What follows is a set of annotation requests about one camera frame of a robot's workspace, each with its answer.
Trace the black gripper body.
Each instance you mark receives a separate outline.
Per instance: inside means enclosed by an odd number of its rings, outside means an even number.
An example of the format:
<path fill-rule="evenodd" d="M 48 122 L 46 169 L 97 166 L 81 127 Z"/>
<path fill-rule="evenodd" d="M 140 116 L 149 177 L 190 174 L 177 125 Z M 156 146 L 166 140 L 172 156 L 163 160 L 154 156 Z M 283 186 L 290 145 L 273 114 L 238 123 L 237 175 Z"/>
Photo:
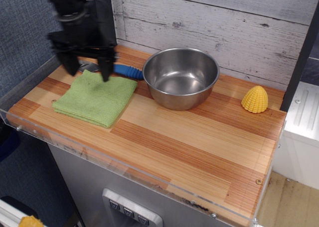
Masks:
<path fill-rule="evenodd" d="M 71 22 L 63 21 L 63 29 L 49 33 L 48 39 L 61 62 L 77 62 L 79 56 L 114 62 L 114 38 L 108 36 L 103 26 L 102 22 L 92 17 Z"/>

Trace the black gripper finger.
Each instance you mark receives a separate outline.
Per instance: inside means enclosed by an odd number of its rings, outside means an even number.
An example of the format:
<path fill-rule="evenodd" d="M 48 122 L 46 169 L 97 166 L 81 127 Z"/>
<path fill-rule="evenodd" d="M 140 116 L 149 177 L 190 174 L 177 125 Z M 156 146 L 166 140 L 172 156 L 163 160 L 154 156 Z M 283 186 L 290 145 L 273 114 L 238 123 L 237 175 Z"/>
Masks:
<path fill-rule="evenodd" d="M 114 57 L 98 57 L 98 65 L 104 82 L 109 80 L 110 75 L 114 72 Z"/>
<path fill-rule="evenodd" d="M 64 66 L 66 71 L 72 76 L 74 76 L 80 68 L 77 57 L 70 52 L 58 52 L 57 58 Z"/>

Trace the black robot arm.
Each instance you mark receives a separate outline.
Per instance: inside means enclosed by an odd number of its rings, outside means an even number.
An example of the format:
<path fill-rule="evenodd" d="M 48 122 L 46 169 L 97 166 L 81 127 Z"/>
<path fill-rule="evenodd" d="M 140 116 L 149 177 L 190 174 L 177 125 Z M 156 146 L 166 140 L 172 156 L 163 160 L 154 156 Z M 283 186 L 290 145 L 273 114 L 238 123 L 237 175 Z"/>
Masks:
<path fill-rule="evenodd" d="M 114 71 L 117 55 L 111 0 L 49 0 L 62 30 L 48 34 L 52 49 L 70 75 L 80 68 L 79 57 L 93 58 L 103 80 Z"/>

